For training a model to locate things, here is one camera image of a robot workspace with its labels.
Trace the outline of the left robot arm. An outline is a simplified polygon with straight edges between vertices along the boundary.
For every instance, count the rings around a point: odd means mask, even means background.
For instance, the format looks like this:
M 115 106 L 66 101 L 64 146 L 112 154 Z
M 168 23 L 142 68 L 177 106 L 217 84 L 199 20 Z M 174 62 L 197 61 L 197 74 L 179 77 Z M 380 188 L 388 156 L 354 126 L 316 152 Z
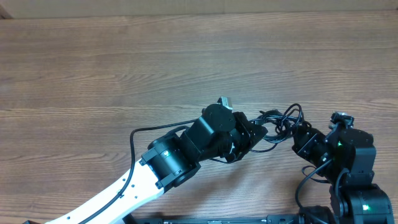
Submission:
M 241 160 L 267 129 L 221 104 L 205 108 L 190 127 L 177 127 L 149 144 L 122 177 L 54 223 L 121 223 L 123 218 L 193 177 L 200 162 L 221 157 Z

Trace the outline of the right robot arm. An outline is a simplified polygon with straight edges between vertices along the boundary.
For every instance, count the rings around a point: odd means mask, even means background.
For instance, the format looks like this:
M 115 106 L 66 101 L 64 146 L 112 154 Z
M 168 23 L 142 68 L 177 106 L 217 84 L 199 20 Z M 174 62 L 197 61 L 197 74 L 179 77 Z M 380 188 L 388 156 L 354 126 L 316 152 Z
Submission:
M 299 205 L 300 223 L 393 223 L 387 194 L 373 183 L 376 158 L 371 134 L 336 124 L 324 135 L 309 126 L 300 126 L 293 151 L 314 166 L 315 174 L 330 185 L 331 207 Z

